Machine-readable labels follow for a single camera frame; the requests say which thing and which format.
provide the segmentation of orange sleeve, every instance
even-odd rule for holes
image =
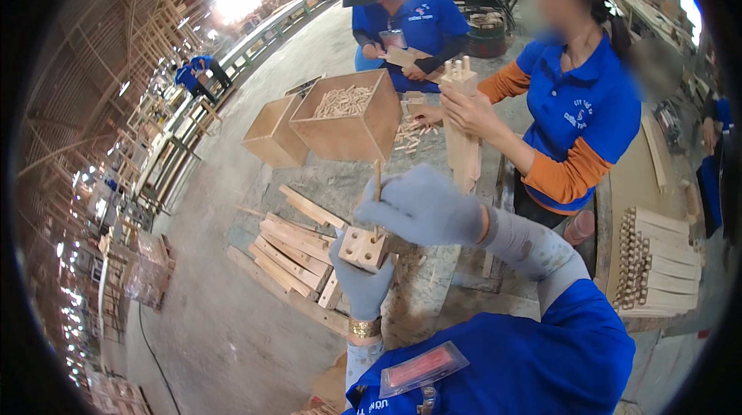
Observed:
[[[556,162],[536,150],[536,160],[524,184],[533,187],[560,204],[568,204],[583,197],[597,185],[613,164],[601,158],[579,137],[567,151],[567,160]]]
[[[506,96],[518,96],[528,91],[531,76],[525,74],[513,60],[491,77],[479,83],[477,89],[487,95],[492,104],[498,103]]]

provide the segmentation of gray glove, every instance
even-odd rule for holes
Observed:
[[[389,291],[394,264],[387,256],[381,269],[371,273],[345,262],[338,257],[343,238],[345,234],[329,247],[329,260],[335,267],[340,289],[350,301],[350,316],[359,321],[374,321],[381,315],[381,303]]]
[[[463,196],[451,181],[427,164],[382,179],[381,201],[373,200],[374,179],[354,213],[421,246],[472,247],[482,234],[482,209],[476,196]]]

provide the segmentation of pink bottle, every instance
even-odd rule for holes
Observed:
[[[590,210],[582,210],[564,230],[564,239],[572,246],[585,241],[585,238],[595,231],[595,214]]]

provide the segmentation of gray arm sleeve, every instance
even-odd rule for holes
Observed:
[[[538,282],[541,316],[572,283],[590,279],[580,254],[561,236],[499,209],[490,209],[490,232],[480,247],[520,275]]]
[[[348,341],[348,364],[345,367],[345,392],[348,392],[350,387],[357,383],[361,375],[366,373],[383,353],[383,339],[367,346],[356,346]],[[346,401],[345,408],[346,410],[350,408],[350,402]]]

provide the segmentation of gold bracelet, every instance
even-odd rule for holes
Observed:
[[[348,320],[348,333],[354,338],[372,338],[381,334],[381,316],[374,321]]]

